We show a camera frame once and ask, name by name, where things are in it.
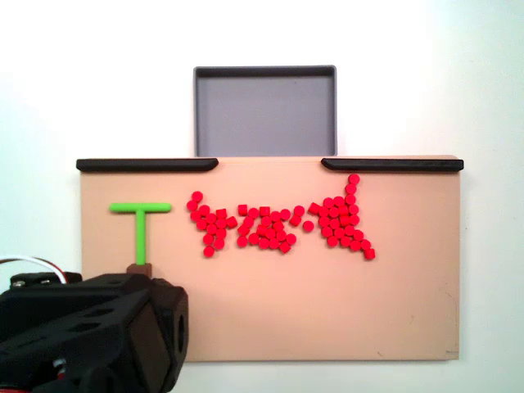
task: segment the white background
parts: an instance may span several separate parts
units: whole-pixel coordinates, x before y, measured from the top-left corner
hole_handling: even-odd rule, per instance
[[[79,271],[75,160],[191,156],[194,66],[317,64],[339,155],[465,160],[461,359],[186,364],[175,391],[524,391],[522,1],[0,2],[0,253]]]

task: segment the t-shaped object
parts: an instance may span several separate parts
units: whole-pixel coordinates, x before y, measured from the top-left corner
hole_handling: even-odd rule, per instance
[[[170,203],[111,203],[109,210],[137,216],[137,264],[146,264],[146,213],[167,213]]]

